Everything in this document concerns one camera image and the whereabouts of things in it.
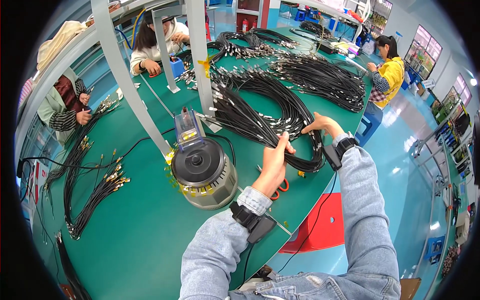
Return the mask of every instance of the denim jacket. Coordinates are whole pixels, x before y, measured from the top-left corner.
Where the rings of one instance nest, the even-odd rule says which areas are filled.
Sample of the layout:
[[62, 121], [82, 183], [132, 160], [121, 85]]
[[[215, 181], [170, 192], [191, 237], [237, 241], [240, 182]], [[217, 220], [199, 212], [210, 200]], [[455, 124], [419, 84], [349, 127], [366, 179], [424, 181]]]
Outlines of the denim jacket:
[[[346, 133], [336, 137], [334, 146], [345, 137]], [[365, 150], [355, 146], [345, 152], [342, 165], [338, 174], [348, 259], [345, 274], [276, 275], [257, 283], [254, 291], [228, 291], [230, 273], [247, 248], [248, 232], [227, 209], [198, 229], [183, 254], [180, 299], [399, 299], [396, 252], [388, 233], [375, 164]], [[247, 187], [237, 201], [259, 216], [272, 204], [252, 187]]]

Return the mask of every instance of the hair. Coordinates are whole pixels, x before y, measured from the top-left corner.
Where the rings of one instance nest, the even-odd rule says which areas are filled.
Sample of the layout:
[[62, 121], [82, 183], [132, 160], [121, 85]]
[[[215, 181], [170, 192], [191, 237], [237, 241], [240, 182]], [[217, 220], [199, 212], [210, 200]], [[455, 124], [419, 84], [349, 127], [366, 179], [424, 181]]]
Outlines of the hair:
[[375, 42], [377, 46], [382, 46], [385, 47], [385, 45], [388, 45], [388, 53], [387, 53], [387, 58], [392, 59], [394, 57], [399, 57], [397, 51], [396, 51], [396, 41], [393, 38], [393, 36], [379, 36], [377, 38], [377, 41]]
[[156, 45], [155, 32], [148, 27], [150, 24], [153, 24], [152, 13], [145, 12], [143, 20], [140, 23], [140, 29], [135, 37], [133, 51], [142, 51], [145, 48], [151, 48]]

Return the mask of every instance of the orange scissors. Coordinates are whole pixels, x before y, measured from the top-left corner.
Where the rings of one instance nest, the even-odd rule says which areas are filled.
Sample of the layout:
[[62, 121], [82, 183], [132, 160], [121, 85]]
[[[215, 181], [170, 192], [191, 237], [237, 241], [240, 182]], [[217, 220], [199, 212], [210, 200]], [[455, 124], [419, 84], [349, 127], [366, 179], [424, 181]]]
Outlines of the orange scissors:
[[[260, 171], [260, 173], [262, 172], [262, 168], [259, 165], [257, 165], [257, 169]], [[285, 183], [285, 188], [282, 188], [282, 186], [279, 186], [278, 189], [281, 190], [282, 192], [286, 192], [288, 191], [288, 181], [285, 178], [283, 178], [283, 182]], [[275, 191], [275, 196], [270, 197], [270, 200], [274, 201], [279, 197], [280, 197], [280, 193], [278, 191]]]

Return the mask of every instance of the red stool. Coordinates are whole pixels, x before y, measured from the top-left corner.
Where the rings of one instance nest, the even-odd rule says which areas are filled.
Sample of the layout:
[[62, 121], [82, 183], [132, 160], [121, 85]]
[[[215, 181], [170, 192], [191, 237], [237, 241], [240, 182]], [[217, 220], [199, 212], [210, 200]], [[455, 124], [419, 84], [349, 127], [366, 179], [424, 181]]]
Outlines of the red stool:
[[[280, 251], [278, 251], [279, 253], [294, 254], [298, 251], [300, 245], [312, 230], [320, 205], [327, 196], [328, 194], [323, 194], [320, 197], [307, 218], [300, 224], [297, 238], [285, 243]], [[299, 253], [331, 248], [344, 243], [342, 197], [341, 194], [337, 192], [332, 193], [325, 201], [318, 216], [317, 224]]]
[[211, 42], [212, 38], [210, 37], [210, 28], [208, 27], [208, 23], [205, 23], [205, 29], [207, 30], [207, 40]]

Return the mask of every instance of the hand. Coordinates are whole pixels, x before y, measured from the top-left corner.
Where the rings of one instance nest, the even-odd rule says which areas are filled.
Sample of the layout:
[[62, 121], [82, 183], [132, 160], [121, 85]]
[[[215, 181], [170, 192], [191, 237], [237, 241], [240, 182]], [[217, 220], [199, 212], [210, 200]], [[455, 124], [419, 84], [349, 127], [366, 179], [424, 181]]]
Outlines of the hand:
[[90, 100], [90, 95], [87, 95], [85, 93], [81, 93], [80, 96], [78, 96], [78, 99], [80, 102], [83, 103], [83, 105], [87, 106], [88, 105], [88, 100]]
[[377, 66], [373, 62], [367, 63], [367, 69], [369, 69], [371, 72], [375, 72], [377, 70]]
[[77, 122], [80, 125], [85, 125], [88, 121], [92, 118], [92, 115], [89, 112], [92, 111], [91, 109], [77, 112]]
[[313, 114], [315, 116], [315, 121], [303, 128], [301, 133], [305, 134], [312, 130], [325, 129], [325, 135], [330, 134], [333, 139], [335, 139], [339, 134], [345, 133], [340, 125], [331, 118], [322, 116], [317, 112], [314, 112]]
[[151, 59], [145, 59], [143, 61], [143, 64], [144, 64], [144, 68], [147, 69], [150, 75], [159, 75], [162, 72], [160, 65], [156, 61], [153, 61]]
[[270, 198], [285, 178], [285, 150], [295, 154], [296, 150], [288, 141], [288, 132], [284, 132], [279, 137], [278, 145], [275, 149], [265, 147], [264, 162], [262, 165], [262, 173], [258, 179], [252, 184], [252, 187]]
[[174, 43], [180, 44], [180, 43], [185, 43], [190, 40], [190, 37], [183, 32], [177, 32], [172, 35], [171, 39]]

